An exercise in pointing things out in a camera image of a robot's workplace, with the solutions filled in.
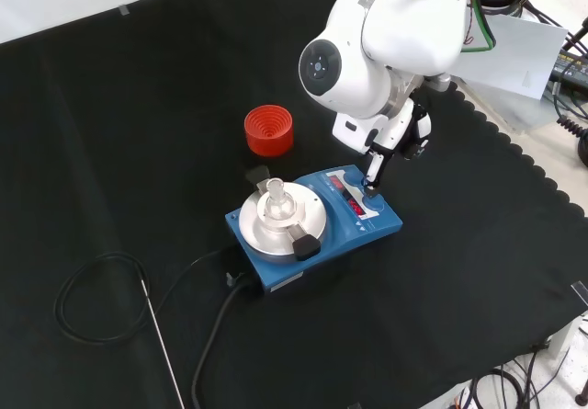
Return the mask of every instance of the table surface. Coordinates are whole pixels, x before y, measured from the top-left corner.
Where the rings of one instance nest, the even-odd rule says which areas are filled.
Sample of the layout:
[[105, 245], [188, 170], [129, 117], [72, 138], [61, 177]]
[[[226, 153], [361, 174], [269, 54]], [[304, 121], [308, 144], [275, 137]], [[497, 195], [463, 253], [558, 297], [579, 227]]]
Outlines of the table surface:
[[[125, 17], [109, 11], [2, 47], [7, 406], [174, 407], [153, 329], [121, 347], [79, 346], [57, 331], [52, 300], [80, 264], [124, 249], [147, 267], [156, 303], [189, 262], [230, 247], [198, 263], [159, 317], [188, 396], [225, 273], [248, 268], [224, 223], [251, 192], [246, 169], [265, 162], [292, 180], [362, 165], [297, 74], [333, 2], [144, 0]], [[455, 87], [418, 97], [434, 120], [431, 147], [394, 160], [382, 186], [401, 232], [346, 256], [345, 275], [316, 288], [239, 296], [204, 370], [205, 407], [418, 407], [582, 311], [570, 284], [588, 279], [583, 212]], [[268, 103], [295, 126], [293, 151], [269, 162], [243, 135], [244, 115]], [[120, 268], [97, 274], [68, 312], [103, 334], [131, 318], [141, 293]]]

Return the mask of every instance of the robotic arm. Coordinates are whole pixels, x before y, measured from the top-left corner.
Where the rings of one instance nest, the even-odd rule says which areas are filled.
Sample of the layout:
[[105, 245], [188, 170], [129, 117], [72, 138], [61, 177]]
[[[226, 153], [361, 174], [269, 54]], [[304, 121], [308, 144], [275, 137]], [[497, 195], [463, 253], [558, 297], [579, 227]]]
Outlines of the robotic arm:
[[459, 56], [467, 2], [337, 0], [326, 29], [302, 53], [306, 91], [337, 112], [333, 135], [372, 156], [369, 196], [394, 154], [411, 159], [427, 145], [431, 120], [410, 94]]

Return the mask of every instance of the red led display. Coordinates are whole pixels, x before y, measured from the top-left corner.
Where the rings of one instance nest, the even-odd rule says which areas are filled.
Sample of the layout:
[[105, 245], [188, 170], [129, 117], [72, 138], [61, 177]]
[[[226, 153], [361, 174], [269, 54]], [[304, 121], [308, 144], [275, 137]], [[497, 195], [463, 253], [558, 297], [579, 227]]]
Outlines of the red led display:
[[355, 199], [353, 199], [353, 198], [348, 199], [347, 203], [353, 209], [353, 211], [356, 213], [357, 216], [363, 216], [364, 214], [366, 214], [363, 211], [363, 209], [361, 207], [359, 207], [359, 204], [357, 203], [357, 201]]
[[366, 212], [360, 207], [359, 203], [355, 200], [355, 198], [351, 196], [349, 190], [345, 188], [343, 182], [341, 182], [341, 179], [339, 179], [335, 175], [329, 176], [329, 179], [331, 180], [331, 183], [334, 185], [334, 187], [337, 190], [339, 190], [339, 193], [341, 193], [343, 199], [345, 199], [347, 204], [349, 204], [349, 207], [351, 207], [351, 210], [353, 210], [357, 216], [363, 216], [364, 214], [366, 214]]
[[337, 176], [329, 176], [329, 178], [331, 179], [331, 182], [333, 183], [335, 188], [337, 188], [337, 190], [345, 190], [344, 185], [341, 183]]

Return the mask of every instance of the green cable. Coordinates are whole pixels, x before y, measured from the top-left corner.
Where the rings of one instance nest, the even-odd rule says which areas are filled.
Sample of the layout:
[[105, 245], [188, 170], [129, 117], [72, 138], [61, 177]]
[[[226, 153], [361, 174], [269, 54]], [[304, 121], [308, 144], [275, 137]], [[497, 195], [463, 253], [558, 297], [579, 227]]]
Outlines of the green cable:
[[486, 40], [486, 44], [488, 44], [488, 47], [487, 48], [465, 48], [465, 49], [462, 49], [461, 51], [462, 52], [487, 52], [487, 51], [491, 51], [492, 49], [494, 49], [494, 43], [492, 43], [492, 38], [488, 34], [488, 31], [486, 30], [485, 25], [483, 23], [481, 10], [480, 10], [480, 4], [478, 3], [478, 0], [471, 0], [471, 5], [474, 8], [474, 13], [476, 14], [476, 21], [478, 22], [478, 26], [480, 26], [481, 33], [484, 36], [484, 39]]

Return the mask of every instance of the orange component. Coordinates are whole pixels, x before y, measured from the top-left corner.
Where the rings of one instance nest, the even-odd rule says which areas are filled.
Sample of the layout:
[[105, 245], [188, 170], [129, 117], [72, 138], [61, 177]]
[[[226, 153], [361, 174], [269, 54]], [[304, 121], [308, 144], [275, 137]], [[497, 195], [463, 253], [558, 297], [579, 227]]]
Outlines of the orange component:
[[294, 144], [292, 116], [280, 106], [261, 106], [245, 118], [247, 144], [253, 153], [274, 157]]

